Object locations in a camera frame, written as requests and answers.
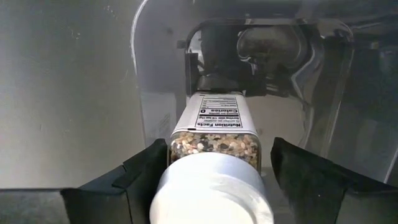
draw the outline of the gray metal panel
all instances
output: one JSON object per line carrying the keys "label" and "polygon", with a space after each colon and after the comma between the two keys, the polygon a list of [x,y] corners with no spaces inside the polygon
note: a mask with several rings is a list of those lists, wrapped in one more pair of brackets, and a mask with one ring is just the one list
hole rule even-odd
{"label": "gray metal panel", "polygon": [[143,149],[136,8],[0,3],[0,187],[77,187]]}

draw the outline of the gray surface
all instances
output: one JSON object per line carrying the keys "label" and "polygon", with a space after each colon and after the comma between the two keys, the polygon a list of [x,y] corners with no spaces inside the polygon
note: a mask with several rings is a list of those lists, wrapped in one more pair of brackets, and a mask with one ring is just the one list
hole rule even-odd
{"label": "gray surface", "polygon": [[134,1],[0,2],[0,188],[77,187],[144,147]]}

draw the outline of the metal enclosure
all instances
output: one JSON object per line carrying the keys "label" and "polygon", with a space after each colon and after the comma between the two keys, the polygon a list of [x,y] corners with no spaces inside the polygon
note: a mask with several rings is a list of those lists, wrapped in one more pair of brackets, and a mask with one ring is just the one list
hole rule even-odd
{"label": "metal enclosure", "polygon": [[[216,27],[207,34],[227,41],[232,26],[304,27],[312,31],[306,36],[312,54],[291,74],[288,94],[247,95],[262,143],[262,166],[271,166],[273,139],[283,137],[355,172],[398,185],[396,24],[393,1],[144,1],[136,12],[131,45],[144,118],[148,114],[146,138],[168,138],[196,90],[192,69],[197,64],[192,61],[206,57],[200,43],[203,29]],[[156,98],[163,103],[147,110]],[[148,132],[154,127],[159,129]]]}

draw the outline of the clear plastic container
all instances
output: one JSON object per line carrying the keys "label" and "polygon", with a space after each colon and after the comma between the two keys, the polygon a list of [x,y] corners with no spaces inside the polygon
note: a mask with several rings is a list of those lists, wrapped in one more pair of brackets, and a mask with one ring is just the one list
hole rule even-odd
{"label": "clear plastic container", "polygon": [[170,163],[200,152],[218,152],[238,157],[256,170],[261,169],[261,146],[253,134],[193,133],[182,131],[171,136]]}

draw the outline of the white label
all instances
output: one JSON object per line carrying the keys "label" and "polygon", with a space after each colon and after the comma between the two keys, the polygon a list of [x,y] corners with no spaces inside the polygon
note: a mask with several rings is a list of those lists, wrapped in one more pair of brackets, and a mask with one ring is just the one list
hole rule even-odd
{"label": "white label", "polygon": [[204,96],[195,127],[242,128],[235,96]]}

